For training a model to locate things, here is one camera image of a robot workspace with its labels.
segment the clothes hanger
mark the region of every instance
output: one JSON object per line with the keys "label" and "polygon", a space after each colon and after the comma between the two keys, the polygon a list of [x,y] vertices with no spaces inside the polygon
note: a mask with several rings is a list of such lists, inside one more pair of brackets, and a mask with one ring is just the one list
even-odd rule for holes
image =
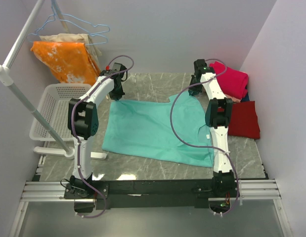
{"label": "clothes hanger", "polygon": [[[106,32],[109,32],[109,31],[110,31],[110,27],[109,27],[109,26],[107,26],[107,25],[102,25],[102,24],[94,25],[94,24],[92,24],[91,22],[84,21],[84,20],[82,20],[82,19],[80,19],[80,18],[78,18],[78,17],[76,17],[76,16],[70,15],[70,14],[63,14],[63,13],[61,13],[60,11],[58,11],[58,13],[56,13],[56,12],[57,12],[57,10],[55,9],[56,7],[57,7],[57,5],[53,4],[53,0],[52,0],[51,8],[52,8],[53,14],[52,14],[52,15],[49,15],[48,18],[47,18],[47,20],[45,21],[45,23],[44,23],[40,28],[36,29],[36,30],[34,31],[34,33],[30,33],[30,34],[28,34],[28,35],[26,36],[26,38],[27,38],[27,40],[28,40],[29,42],[33,43],[32,40],[29,40],[29,39],[28,39],[28,36],[39,36],[39,32],[40,32],[41,30],[43,30],[44,27],[45,27],[49,22],[56,21],[56,19],[58,19],[60,22],[68,22],[68,23],[71,23],[71,24],[75,25],[76,27],[78,27],[78,28],[80,28],[81,30],[85,31],[89,36],[92,36],[92,37],[94,37],[94,36],[99,36],[99,37],[103,37],[103,38],[105,39],[104,42],[89,43],[89,44],[86,44],[86,45],[103,44],[103,43],[107,43],[107,42],[109,41],[108,38],[107,38],[106,36],[102,35],[103,33],[106,33]],[[90,31],[86,30],[85,28],[83,28],[83,27],[81,27],[81,26],[79,26],[79,25],[77,25],[77,24],[75,24],[75,23],[73,23],[73,22],[71,22],[71,21],[69,21],[69,20],[61,19],[61,18],[59,17],[59,15],[61,15],[61,16],[67,16],[67,17],[72,17],[72,18],[74,18],[74,19],[76,19],[76,20],[78,20],[78,21],[81,21],[81,22],[84,22],[84,23],[89,24],[89,25],[91,25],[91,26],[94,27],[94,28],[102,26],[102,27],[107,27],[108,29],[107,29],[106,31],[91,33]]]}

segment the blue wire hanger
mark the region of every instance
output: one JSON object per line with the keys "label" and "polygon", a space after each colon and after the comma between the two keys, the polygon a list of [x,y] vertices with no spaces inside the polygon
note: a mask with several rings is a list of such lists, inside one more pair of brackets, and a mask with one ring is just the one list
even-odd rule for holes
{"label": "blue wire hanger", "polygon": [[36,30],[34,31],[34,33],[30,33],[30,34],[28,34],[28,35],[26,36],[26,38],[27,38],[27,40],[28,40],[29,42],[33,43],[33,41],[31,41],[31,40],[28,39],[28,36],[39,36],[39,32],[40,32],[41,30],[43,30],[44,27],[45,27],[49,22],[53,22],[53,21],[55,21],[56,19],[58,19],[58,20],[61,21],[61,22],[68,22],[68,23],[71,23],[71,24],[77,26],[77,27],[80,28],[81,30],[85,31],[89,36],[100,36],[100,37],[105,38],[105,42],[100,42],[100,43],[89,43],[89,44],[86,44],[86,45],[96,45],[96,44],[102,44],[102,43],[107,43],[107,42],[108,42],[108,38],[107,38],[106,36],[102,35],[102,33],[109,32],[109,31],[110,31],[110,27],[109,27],[109,26],[107,26],[107,25],[102,25],[102,24],[94,25],[94,24],[92,24],[91,22],[84,21],[84,20],[82,20],[82,19],[77,18],[76,16],[61,13],[61,15],[63,15],[63,16],[70,16],[70,17],[73,17],[73,18],[75,18],[76,20],[79,20],[79,21],[81,21],[81,22],[87,23],[87,24],[89,24],[89,25],[91,25],[92,27],[95,27],[95,28],[98,27],[98,26],[104,26],[104,27],[107,27],[107,28],[108,28],[108,30],[106,30],[106,31],[91,33],[90,31],[88,31],[88,30],[86,30],[86,29],[84,29],[84,28],[78,26],[77,24],[75,24],[75,23],[73,23],[73,22],[71,22],[71,21],[69,21],[69,20],[60,19],[60,18],[58,17],[58,15],[56,14],[55,6],[53,5],[53,3],[52,3],[51,8],[52,8],[53,14],[48,16],[47,20],[46,20],[45,23],[42,25],[42,27],[36,29]]}

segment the orange tie-dye fabric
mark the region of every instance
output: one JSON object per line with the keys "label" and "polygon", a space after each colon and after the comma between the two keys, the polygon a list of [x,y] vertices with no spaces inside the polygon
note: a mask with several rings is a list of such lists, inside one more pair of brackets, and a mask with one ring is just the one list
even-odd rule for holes
{"label": "orange tie-dye fabric", "polygon": [[84,43],[35,41],[31,51],[61,83],[93,85],[100,75]]}

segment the dark red fabric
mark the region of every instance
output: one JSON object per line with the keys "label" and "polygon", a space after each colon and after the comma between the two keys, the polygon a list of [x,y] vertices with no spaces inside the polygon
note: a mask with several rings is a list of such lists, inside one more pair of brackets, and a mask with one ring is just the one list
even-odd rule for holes
{"label": "dark red fabric", "polygon": [[[219,62],[211,63],[210,67],[214,68],[216,74],[223,72],[225,69],[225,66]],[[245,87],[248,83],[248,75],[246,73],[227,67],[227,71],[218,76],[217,79],[224,94],[240,100],[246,96],[247,89]]]}
{"label": "dark red fabric", "polygon": [[255,111],[255,101],[234,103],[227,134],[260,139],[260,131]]}

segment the white stand base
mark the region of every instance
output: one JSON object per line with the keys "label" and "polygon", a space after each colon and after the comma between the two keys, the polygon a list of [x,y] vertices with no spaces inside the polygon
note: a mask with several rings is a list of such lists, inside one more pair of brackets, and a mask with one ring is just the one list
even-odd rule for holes
{"label": "white stand base", "polygon": [[[65,151],[63,149],[48,148],[48,147],[34,147],[34,152],[41,155],[53,155],[53,156],[65,156]],[[66,157],[67,159],[73,159],[74,156]],[[104,160],[107,158],[106,153],[91,152],[91,159]]]}

